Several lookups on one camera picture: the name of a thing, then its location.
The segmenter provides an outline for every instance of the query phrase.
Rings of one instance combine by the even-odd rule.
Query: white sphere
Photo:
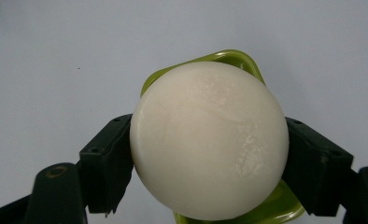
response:
[[[225,63],[188,63],[140,99],[130,132],[134,167],[149,192],[201,220],[238,217],[273,191],[289,134],[266,87]]]

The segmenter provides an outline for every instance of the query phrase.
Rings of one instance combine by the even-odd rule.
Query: screw hole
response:
[[[330,151],[334,156],[341,156],[341,152],[339,151]]]
[[[89,151],[93,153],[98,153],[98,152],[101,152],[102,149],[99,147],[92,147],[91,149],[89,149]]]
[[[47,171],[46,176],[48,178],[56,178],[63,175],[67,171],[65,166],[57,166]]]

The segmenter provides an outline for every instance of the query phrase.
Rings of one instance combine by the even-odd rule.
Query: white wall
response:
[[[150,74],[222,49],[249,54],[286,116],[368,165],[368,1],[0,1],[0,206],[132,113]],[[174,223],[135,172],[118,213],[88,219]]]

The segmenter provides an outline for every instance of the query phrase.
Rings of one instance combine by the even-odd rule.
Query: yellow-green bowl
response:
[[[185,63],[196,62],[227,63],[248,72],[264,83],[257,64],[247,54],[239,50],[226,49]],[[152,74],[144,83],[141,95],[163,74],[185,63],[170,66]],[[298,199],[286,183],[280,180],[274,191],[263,203],[243,216],[222,221],[196,220],[178,213],[174,213],[174,216],[176,224],[277,224],[293,220],[303,212],[304,208]]]

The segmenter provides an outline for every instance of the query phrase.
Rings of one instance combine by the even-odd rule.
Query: white backdrop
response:
[[[368,1],[0,0],[0,206],[132,113],[150,74],[222,49],[250,55],[286,116],[368,165]],[[117,214],[88,220],[174,223],[135,171]]]

